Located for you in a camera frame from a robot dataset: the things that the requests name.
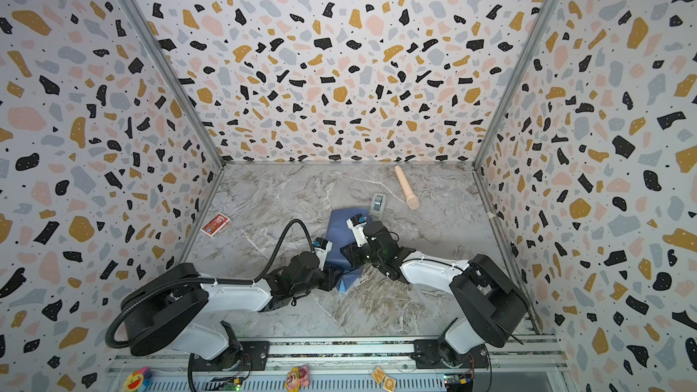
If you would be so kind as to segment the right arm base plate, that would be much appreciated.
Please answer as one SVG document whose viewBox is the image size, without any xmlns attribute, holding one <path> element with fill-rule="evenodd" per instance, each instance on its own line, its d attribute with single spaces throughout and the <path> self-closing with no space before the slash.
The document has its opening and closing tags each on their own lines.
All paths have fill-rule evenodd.
<svg viewBox="0 0 697 392">
<path fill-rule="evenodd" d="M 451 348 L 444 339 L 416 339 L 414 352 L 410 357 L 419 369 L 450 368 L 470 369 L 488 368 L 489 359 L 484 345 L 460 354 Z"/>
</svg>

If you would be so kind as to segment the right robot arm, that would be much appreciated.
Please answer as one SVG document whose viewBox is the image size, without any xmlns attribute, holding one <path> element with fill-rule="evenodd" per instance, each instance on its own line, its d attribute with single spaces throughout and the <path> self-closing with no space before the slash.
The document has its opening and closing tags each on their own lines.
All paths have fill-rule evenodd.
<svg viewBox="0 0 697 392">
<path fill-rule="evenodd" d="M 356 215 L 347 221 L 355 242 L 341 254 L 354 268 L 370 265 L 392 281 L 426 286 L 454 297 L 463 317 L 436 340 L 440 361 L 458 366 L 474 348 L 502 348 L 524 319 L 529 303 L 522 290 L 490 257 L 446 260 L 401 247 L 380 221 Z"/>
</svg>

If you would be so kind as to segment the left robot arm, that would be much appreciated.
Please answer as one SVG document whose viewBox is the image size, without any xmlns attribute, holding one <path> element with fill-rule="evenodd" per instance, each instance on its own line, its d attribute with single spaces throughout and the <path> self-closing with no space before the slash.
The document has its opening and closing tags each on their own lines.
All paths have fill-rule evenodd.
<svg viewBox="0 0 697 392">
<path fill-rule="evenodd" d="M 105 341 L 110 348 L 128 348 L 136 357 L 177 350 L 228 369 L 245 361 L 244 349 L 224 312 L 269 312 L 311 294 L 334 290 L 341 268 L 303 252 L 289 265 L 257 281 L 216 279 L 182 263 L 136 290 L 122 303 Z"/>
</svg>

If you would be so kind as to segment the blue wrapping paper sheet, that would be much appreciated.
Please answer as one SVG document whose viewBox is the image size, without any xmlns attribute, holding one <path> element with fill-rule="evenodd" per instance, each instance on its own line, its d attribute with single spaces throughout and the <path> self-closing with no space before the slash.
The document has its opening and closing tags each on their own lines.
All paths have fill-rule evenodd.
<svg viewBox="0 0 697 392">
<path fill-rule="evenodd" d="M 328 254 L 326 263 L 339 267 L 344 271 L 336 286 L 339 293 L 347 292 L 361 277 L 363 272 L 363 268 L 352 267 L 349 261 L 341 254 L 341 249 L 343 247 L 355 241 L 355 237 L 348 227 L 347 221 L 357 214 L 361 214 L 367 222 L 372 221 L 368 209 L 344 208 L 333 210 L 330 213 L 326 239 L 332 243 L 332 249 Z"/>
</svg>

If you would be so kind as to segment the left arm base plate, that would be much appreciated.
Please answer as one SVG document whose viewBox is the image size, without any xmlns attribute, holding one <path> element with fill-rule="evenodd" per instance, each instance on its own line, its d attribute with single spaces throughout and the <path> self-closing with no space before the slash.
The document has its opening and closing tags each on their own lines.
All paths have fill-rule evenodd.
<svg viewBox="0 0 697 392">
<path fill-rule="evenodd" d="M 270 341 L 244 340 L 234 343 L 228 350 L 212 360 L 193 356 L 190 360 L 191 372 L 223 372 L 246 374 L 263 371 L 270 354 Z"/>
</svg>

